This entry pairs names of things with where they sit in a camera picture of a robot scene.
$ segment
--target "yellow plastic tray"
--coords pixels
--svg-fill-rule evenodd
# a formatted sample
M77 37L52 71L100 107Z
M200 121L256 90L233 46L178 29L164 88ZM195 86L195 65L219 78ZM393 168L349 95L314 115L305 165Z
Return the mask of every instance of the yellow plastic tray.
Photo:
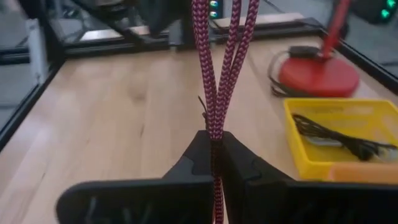
M292 113L340 133L398 146L398 110L386 100L306 99L284 101L286 133L302 179L327 180L336 162L359 162L349 150L314 146L297 131Z

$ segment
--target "pink braided cable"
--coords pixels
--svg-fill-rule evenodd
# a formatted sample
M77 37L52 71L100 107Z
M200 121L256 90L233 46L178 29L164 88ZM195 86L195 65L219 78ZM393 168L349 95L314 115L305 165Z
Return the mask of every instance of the pink braided cable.
M258 6L259 0L250 1L242 41L233 59L234 47L238 39L241 0L234 0L233 2L229 37L226 44L220 86L217 94L213 61L211 59L210 44L208 41L208 0L192 0L193 30L202 70L207 107L206 122L211 140L219 141L222 138L226 110L228 109L233 88L238 80L238 75L253 35ZM214 177L215 223L223 224L223 188L221 176L218 169L216 169L216 150L217 149L214 147L211 148L211 170Z
M229 74L231 73L231 64L233 61L235 45L238 41L239 22L241 20L242 0L233 0L231 23L229 24L229 36L226 43L223 67L221 69L220 84L218 85L218 96L216 99L216 124L218 129L216 138L223 136L223 118L226 114L226 95L228 89Z
M246 21L244 23L244 31L242 35L242 40L239 43L236 55L231 67L231 74L229 75L228 87L225 91L225 108L223 110L223 116L221 117L221 127L224 126L224 121L226 117L226 112L228 110L229 103L231 102L232 93L235 88L235 84L238 80L239 73L242 69L242 65L246 54L248 52L249 43L253 38L254 27L256 26L257 13L259 9L259 0L250 0L248 7L248 15L246 16Z
M215 132L215 103L217 96L216 78L214 76L213 62L210 54L208 36L207 14L208 4L206 0L192 0L193 31L195 33L196 46L199 51L199 60L205 89L208 132L213 137Z

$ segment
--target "black cable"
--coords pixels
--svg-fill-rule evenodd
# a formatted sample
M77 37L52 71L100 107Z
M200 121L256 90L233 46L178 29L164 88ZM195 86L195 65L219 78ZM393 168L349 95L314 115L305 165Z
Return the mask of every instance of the black cable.
M278 61L278 59L281 58L281 56L288 54L289 51L284 50L281 51L279 53L276 53L272 58L271 61L268 65L268 69L267 69L267 75L269 80L271 81L271 93L276 96L276 97L316 97L313 96L309 93L305 93L302 91L298 91L298 90L294 90L290 87L285 86L284 84L278 82L277 80L275 80L272 77L272 74L274 73L274 68L275 68L275 64Z
M298 132L302 136L331 139L340 142L352 154L361 161L368 161L373 156L380 156L381 149L397 150L397 146L392 144L382 144L366 139L355 138L330 130L326 127L299 114L293 114Z
M391 62L381 62L380 65L382 66L398 66L398 61L391 61Z

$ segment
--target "black machine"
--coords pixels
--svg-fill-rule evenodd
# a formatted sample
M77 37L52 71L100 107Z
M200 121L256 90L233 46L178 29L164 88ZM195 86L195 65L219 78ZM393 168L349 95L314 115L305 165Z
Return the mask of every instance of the black machine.
M165 2L180 3L181 9L188 12L160 7ZM164 19L147 21L153 35L176 19L189 18L189 1L151 3L151 10L158 10ZM86 9L103 19L104 15L93 7ZM119 29L111 21L107 23L138 46L146 41L130 31ZM189 23L182 24L182 29L192 30ZM212 223L210 147L207 131L199 131L163 178L87 182L73 186L58 200L59 223ZM219 157L229 223L398 222L395 214L398 209L397 186L295 181L226 131Z

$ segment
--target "wooden tabletop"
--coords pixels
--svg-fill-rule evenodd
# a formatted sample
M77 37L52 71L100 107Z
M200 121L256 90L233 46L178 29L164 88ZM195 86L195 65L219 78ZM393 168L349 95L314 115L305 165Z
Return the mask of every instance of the wooden tabletop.
M317 37L253 42L226 118L257 155L297 178L270 58ZM212 50L217 79L224 47ZM398 99L358 69L355 97ZM197 52L148 52L68 61L0 153L0 223L56 223L54 206L87 180L163 176L205 127Z

